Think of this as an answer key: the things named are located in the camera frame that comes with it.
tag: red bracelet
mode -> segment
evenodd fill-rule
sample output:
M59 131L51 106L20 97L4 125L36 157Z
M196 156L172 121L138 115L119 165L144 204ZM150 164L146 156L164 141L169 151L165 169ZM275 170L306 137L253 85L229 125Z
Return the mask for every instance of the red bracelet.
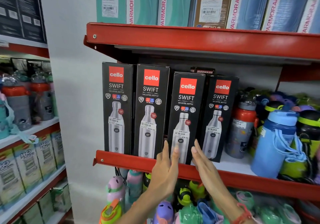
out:
M242 209L244 210L244 213L239 216L237 219L235 219L232 224L241 224L243 223L246 219L251 219L252 218L252 214L250 211L248 211L247 207L242 204L242 203L238 203L237 206L242 207Z

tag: red square logo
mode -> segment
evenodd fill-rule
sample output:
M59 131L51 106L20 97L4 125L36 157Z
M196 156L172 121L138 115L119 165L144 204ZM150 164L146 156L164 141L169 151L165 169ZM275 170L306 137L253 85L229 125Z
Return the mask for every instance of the red square logo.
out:
M159 86L160 71L144 69L143 85Z
M214 93L229 94L231 81L229 80L217 80Z
M179 93L192 94L196 93L197 79L193 78L181 78Z
M119 66L109 67L109 81L114 83L123 83L124 69Z

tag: person's left hand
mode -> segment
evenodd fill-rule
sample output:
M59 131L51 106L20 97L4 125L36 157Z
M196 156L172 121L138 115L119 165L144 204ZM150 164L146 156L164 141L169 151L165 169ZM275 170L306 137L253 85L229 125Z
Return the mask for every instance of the person's left hand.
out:
M152 169L151 181L147 190L155 195L159 202L174 192L179 172L178 162L179 146L175 146L170 163L168 142L164 141L163 150L157 155L156 164Z

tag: white wall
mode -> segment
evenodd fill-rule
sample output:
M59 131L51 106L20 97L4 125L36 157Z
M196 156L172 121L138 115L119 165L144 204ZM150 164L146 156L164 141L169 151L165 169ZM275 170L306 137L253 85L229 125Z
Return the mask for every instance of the white wall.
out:
M92 166L104 149L102 61L115 60L83 45L96 21L96 0L42 0L61 134L76 224L97 224L113 167Z

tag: brown box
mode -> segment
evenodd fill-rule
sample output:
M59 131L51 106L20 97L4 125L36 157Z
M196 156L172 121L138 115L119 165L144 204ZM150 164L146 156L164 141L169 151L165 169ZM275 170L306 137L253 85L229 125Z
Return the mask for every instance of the brown box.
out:
M230 0L197 0L194 27L226 28Z

